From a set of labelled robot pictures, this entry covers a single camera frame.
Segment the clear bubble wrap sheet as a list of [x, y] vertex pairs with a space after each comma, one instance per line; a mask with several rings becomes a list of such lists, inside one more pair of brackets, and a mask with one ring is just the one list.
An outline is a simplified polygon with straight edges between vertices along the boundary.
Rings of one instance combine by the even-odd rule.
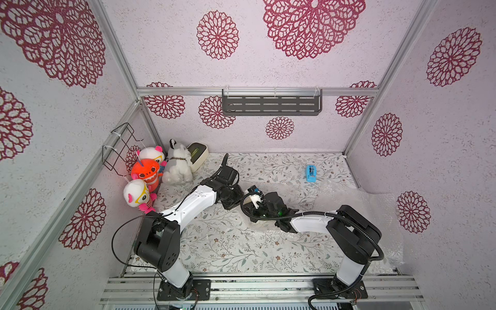
[[341, 205], [349, 205], [375, 225], [382, 233], [379, 242], [386, 260], [394, 267], [403, 263], [403, 237], [399, 226], [389, 215], [378, 213], [380, 207], [391, 207], [391, 195], [369, 194], [361, 189], [351, 189], [335, 182], [322, 183], [318, 187], [315, 204], [317, 207], [330, 207], [332, 212]]

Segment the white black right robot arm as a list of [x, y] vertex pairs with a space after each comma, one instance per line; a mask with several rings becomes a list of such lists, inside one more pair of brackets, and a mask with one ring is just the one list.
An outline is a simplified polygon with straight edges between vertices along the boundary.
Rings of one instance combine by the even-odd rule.
[[332, 212], [288, 208], [277, 192], [266, 195], [249, 191], [240, 200], [240, 210], [253, 222], [273, 221], [286, 233], [320, 233], [331, 236], [344, 254], [334, 277], [342, 287], [357, 285], [372, 262], [385, 254], [379, 242], [381, 231], [349, 205]]

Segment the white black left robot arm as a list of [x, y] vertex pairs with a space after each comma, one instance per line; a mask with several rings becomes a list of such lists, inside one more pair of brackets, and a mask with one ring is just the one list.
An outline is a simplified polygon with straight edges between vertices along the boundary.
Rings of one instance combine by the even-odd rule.
[[180, 260], [183, 230], [207, 208], [222, 203], [228, 210], [236, 207], [244, 192], [239, 185], [224, 185], [206, 180], [177, 206], [163, 212], [151, 211], [140, 227], [134, 254], [150, 264], [174, 288], [189, 286], [192, 275]]

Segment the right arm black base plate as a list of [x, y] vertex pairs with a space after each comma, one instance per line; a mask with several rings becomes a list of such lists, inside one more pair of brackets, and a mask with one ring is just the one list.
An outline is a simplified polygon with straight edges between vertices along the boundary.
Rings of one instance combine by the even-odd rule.
[[333, 278], [312, 279], [314, 295], [317, 299], [366, 299], [368, 293], [363, 282], [363, 276], [351, 284], [345, 284], [335, 275]]

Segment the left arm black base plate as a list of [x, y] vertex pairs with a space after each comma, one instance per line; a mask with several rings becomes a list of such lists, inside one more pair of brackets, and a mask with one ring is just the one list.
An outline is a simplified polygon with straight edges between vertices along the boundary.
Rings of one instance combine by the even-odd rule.
[[157, 295], [158, 301], [205, 301], [210, 299], [212, 281], [190, 275], [186, 283], [177, 288], [168, 280], [162, 280]]

